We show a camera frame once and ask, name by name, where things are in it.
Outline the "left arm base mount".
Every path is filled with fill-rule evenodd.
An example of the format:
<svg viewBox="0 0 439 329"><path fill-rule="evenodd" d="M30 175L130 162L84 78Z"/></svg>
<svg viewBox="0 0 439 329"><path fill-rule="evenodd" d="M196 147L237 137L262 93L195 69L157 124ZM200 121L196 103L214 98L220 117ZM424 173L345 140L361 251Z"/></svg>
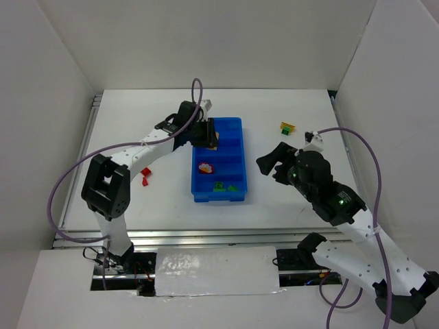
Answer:
<svg viewBox="0 0 439 329"><path fill-rule="evenodd" d="M92 291L134 291L138 296L154 297L156 252L136 252L133 263L124 268L96 249L84 248L83 258L93 262Z"/></svg>

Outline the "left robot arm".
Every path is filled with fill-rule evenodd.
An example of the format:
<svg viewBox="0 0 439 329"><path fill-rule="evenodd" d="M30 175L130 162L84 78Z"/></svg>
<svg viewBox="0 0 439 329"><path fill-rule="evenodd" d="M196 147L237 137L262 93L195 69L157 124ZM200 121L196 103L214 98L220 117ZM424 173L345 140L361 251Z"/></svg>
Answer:
<svg viewBox="0 0 439 329"><path fill-rule="evenodd" d="M81 197L98 222L100 232L109 237L104 251L116 266L131 270L134 244L128 236L124 212L130 204L130 185L136 175L154 161L186 143L194 147L217 147L214 119L209 117L211 101L181 103L177 113L156 124L135 146L105 156L93 156Z"/></svg>

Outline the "red flower lego brick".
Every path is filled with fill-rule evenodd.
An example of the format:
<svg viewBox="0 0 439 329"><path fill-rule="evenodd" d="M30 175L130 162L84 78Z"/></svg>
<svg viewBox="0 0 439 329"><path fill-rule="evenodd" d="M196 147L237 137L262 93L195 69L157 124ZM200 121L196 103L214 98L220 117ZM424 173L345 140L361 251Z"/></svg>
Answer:
<svg viewBox="0 0 439 329"><path fill-rule="evenodd" d="M215 172L215 168L212 164L208 162L200 162L198 164L198 172L200 174L213 174Z"/></svg>

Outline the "green rounded lego brick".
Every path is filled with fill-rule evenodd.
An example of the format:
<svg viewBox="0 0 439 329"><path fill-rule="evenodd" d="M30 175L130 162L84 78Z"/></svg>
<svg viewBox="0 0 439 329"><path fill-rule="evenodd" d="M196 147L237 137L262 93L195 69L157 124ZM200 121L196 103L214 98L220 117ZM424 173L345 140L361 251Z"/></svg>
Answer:
<svg viewBox="0 0 439 329"><path fill-rule="evenodd" d="M225 191L223 182L215 182L213 187L214 192L222 192Z"/></svg>

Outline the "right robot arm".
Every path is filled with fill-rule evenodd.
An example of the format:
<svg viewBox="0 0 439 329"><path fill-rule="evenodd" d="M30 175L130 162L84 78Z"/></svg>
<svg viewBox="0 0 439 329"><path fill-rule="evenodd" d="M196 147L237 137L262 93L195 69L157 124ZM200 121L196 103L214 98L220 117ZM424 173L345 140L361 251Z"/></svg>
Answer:
<svg viewBox="0 0 439 329"><path fill-rule="evenodd" d="M256 163L263 175L292 185L323 221L345 234L366 255L361 259L340 251L323 236L309 234L299 248L314 261L359 285L375 299L381 312L404 324L415 317L438 289L438 273L412 261L380 227L372 212L349 186L333 179L330 163L316 150L295 149L281 142Z"/></svg>

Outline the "yellow striped lego brick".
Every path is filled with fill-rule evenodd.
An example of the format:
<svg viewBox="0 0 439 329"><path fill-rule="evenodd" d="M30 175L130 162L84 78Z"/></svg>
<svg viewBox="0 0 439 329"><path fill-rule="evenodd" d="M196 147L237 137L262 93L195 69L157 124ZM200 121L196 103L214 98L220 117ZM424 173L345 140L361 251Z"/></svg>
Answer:
<svg viewBox="0 0 439 329"><path fill-rule="evenodd" d="M282 122L280 125L281 130L288 130L289 132L294 132L296 130L296 127L292 124Z"/></svg>

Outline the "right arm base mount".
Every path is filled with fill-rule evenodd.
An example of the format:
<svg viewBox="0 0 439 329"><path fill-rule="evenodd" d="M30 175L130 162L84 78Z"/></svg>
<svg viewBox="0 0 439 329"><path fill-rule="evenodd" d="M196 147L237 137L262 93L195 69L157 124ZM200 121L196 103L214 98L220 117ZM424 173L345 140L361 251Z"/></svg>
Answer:
<svg viewBox="0 0 439 329"><path fill-rule="evenodd" d="M341 284L339 274L331 275L330 269L299 249L277 249L272 264L278 269L280 287L318 286L327 276L324 284Z"/></svg>

